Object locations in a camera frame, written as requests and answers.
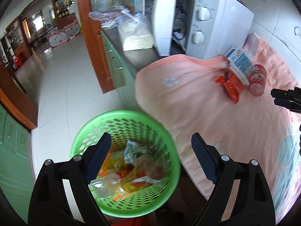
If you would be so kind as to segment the clear plastic bottle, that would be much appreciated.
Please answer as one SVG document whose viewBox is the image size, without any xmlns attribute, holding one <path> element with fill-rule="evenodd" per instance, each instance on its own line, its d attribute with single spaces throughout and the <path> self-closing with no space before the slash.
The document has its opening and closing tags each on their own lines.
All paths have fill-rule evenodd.
<svg viewBox="0 0 301 226">
<path fill-rule="evenodd" d="M 101 176 L 89 184 L 93 196 L 97 199 L 109 199 L 122 191 L 120 176 L 114 172 Z"/>
</svg>

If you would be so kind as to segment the red plastic cup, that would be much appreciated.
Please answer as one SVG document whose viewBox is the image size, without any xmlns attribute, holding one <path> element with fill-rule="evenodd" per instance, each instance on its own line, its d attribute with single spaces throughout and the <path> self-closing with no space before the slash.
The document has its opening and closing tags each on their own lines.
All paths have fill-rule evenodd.
<svg viewBox="0 0 301 226">
<path fill-rule="evenodd" d="M 261 64 L 254 65 L 255 70 L 249 75 L 249 91 L 255 96 L 262 96 L 265 90 L 267 71 Z"/>
</svg>

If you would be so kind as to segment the orange snack wrapper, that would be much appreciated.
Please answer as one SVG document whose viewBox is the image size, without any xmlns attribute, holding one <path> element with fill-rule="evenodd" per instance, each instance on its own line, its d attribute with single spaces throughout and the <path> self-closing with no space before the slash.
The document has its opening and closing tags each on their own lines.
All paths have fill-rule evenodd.
<svg viewBox="0 0 301 226">
<path fill-rule="evenodd" d="M 240 93 L 244 90 L 243 83 L 229 68 L 216 79 L 215 83 L 223 85 L 230 99 L 237 104 Z"/>
</svg>

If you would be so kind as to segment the blue white milk carton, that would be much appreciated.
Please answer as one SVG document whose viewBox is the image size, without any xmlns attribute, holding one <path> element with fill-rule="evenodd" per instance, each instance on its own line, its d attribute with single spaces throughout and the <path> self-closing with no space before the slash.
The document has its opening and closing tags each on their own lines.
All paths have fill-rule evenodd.
<svg viewBox="0 0 301 226">
<path fill-rule="evenodd" d="M 255 71 L 255 67 L 244 50 L 241 47 L 232 47 L 224 56 L 230 63 L 230 70 L 243 85 L 249 86 L 249 76 Z"/>
</svg>

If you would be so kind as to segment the yellow crumpled wrapper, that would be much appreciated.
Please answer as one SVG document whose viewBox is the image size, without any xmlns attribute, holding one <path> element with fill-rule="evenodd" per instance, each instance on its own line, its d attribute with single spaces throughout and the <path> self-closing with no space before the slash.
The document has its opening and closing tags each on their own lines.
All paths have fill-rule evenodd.
<svg viewBox="0 0 301 226">
<path fill-rule="evenodd" d="M 98 173 L 99 176 L 106 176 L 110 172 L 119 172 L 127 167 L 124 161 L 124 150 L 109 153 Z"/>
</svg>

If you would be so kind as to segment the green lower cabinet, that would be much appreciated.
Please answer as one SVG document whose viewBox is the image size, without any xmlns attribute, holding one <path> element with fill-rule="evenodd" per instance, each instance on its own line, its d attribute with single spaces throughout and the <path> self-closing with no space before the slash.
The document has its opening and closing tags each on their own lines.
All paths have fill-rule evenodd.
<svg viewBox="0 0 301 226">
<path fill-rule="evenodd" d="M 30 137 L 31 134 L 1 107 L 1 189 L 25 222 L 34 186 Z"/>
</svg>

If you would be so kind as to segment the green plastic basket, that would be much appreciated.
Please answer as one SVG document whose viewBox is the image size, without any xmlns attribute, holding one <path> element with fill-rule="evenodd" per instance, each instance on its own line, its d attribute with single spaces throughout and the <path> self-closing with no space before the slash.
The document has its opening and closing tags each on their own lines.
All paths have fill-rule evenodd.
<svg viewBox="0 0 301 226">
<path fill-rule="evenodd" d="M 104 133 L 111 135 L 111 148 L 89 184 L 102 212 L 119 218 L 139 217 L 167 202 L 180 177 L 180 161 L 168 131 L 137 111 L 106 112 L 80 129 L 70 155 L 83 154 Z"/>
</svg>

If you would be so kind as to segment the green counter cabinet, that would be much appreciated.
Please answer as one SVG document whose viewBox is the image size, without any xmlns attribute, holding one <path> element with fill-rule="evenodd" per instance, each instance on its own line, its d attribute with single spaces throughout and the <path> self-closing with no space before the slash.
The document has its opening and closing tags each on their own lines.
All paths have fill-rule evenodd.
<svg viewBox="0 0 301 226">
<path fill-rule="evenodd" d="M 142 110 L 135 99 L 135 77 L 133 73 L 129 70 L 111 40 L 104 32 L 101 32 L 101 35 L 112 82 L 123 107 L 127 110 L 141 112 Z"/>
</svg>

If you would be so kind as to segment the pink patterned towel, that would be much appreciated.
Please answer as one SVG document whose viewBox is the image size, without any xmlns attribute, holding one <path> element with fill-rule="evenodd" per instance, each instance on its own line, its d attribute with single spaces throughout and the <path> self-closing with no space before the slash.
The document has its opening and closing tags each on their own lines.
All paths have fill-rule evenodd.
<svg viewBox="0 0 301 226">
<path fill-rule="evenodd" d="M 293 89 L 299 83 L 285 60 L 258 35 L 249 36 L 244 50 L 252 63 L 267 71 L 262 96 L 244 88 L 238 103 L 231 100 L 216 82 L 229 66 L 224 56 L 198 60 L 173 55 L 139 71 L 135 98 L 169 131 L 181 164 L 203 197 L 208 198 L 214 186 L 192 150 L 194 133 L 235 161 L 257 160 L 280 222 L 300 195 L 300 115 L 276 106 L 270 92 Z"/>
</svg>

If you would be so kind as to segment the red plastic stool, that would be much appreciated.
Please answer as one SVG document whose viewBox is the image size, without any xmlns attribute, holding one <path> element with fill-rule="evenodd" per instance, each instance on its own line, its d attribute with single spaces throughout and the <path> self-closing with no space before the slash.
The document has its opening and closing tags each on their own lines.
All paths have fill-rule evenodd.
<svg viewBox="0 0 301 226">
<path fill-rule="evenodd" d="M 23 54 L 19 54 L 14 58 L 14 69 L 19 69 L 24 64 L 24 56 Z"/>
</svg>

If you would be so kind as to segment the white microwave oven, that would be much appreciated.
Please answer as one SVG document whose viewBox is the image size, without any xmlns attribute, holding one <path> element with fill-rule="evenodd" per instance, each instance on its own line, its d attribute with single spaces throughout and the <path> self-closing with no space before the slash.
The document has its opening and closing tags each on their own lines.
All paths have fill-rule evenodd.
<svg viewBox="0 0 301 226">
<path fill-rule="evenodd" d="M 176 0 L 154 0 L 152 22 L 155 48 L 168 56 L 175 22 Z M 238 0 L 193 0 L 186 24 L 185 54 L 210 59 L 243 46 L 254 14 Z"/>
</svg>

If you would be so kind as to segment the pink polka dot play tent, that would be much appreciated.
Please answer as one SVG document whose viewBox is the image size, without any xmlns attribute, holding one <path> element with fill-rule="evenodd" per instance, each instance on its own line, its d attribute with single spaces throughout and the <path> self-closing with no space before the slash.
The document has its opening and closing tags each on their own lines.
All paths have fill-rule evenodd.
<svg viewBox="0 0 301 226">
<path fill-rule="evenodd" d="M 49 45 L 51 47 L 60 46 L 61 44 L 68 42 L 68 40 L 74 39 L 77 34 L 80 33 L 80 30 L 80 25 L 75 19 L 71 24 L 66 25 L 63 29 L 51 33 L 48 38 Z"/>
</svg>

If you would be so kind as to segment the bag of white noodles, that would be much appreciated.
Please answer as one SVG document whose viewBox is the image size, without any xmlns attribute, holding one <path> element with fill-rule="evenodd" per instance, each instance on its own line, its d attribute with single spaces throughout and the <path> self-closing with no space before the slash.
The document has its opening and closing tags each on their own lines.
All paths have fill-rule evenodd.
<svg viewBox="0 0 301 226">
<path fill-rule="evenodd" d="M 150 49 L 155 44 L 150 22 L 142 13 L 121 23 L 117 30 L 124 52 Z"/>
</svg>

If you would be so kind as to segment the clear plastic bag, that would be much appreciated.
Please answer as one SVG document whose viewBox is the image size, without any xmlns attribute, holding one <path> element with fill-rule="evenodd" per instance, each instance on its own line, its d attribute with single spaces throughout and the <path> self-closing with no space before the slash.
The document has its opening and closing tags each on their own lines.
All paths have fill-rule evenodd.
<svg viewBox="0 0 301 226">
<path fill-rule="evenodd" d="M 138 17 L 132 15 L 125 6 L 113 7 L 105 12 L 93 11 L 89 13 L 89 17 L 94 21 L 99 21 L 102 29 L 114 29 L 119 24 L 130 20 L 139 22 Z"/>
</svg>

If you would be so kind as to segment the brown wooden door frame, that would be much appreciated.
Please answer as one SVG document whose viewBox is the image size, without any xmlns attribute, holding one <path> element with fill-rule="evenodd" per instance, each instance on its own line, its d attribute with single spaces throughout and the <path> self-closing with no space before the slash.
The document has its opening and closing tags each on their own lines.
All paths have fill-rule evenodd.
<svg viewBox="0 0 301 226">
<path fill-rule="evenodd" d="M 102 91 L 107 93 L 114 90 L 114 86 L 105 56 L 100 22 L 94 21 L 89 17 L 89 13 L 92 11 L 91 0 L 77 0 L 77 5 L 86 47 L 94 72 Z"/>
</svg>

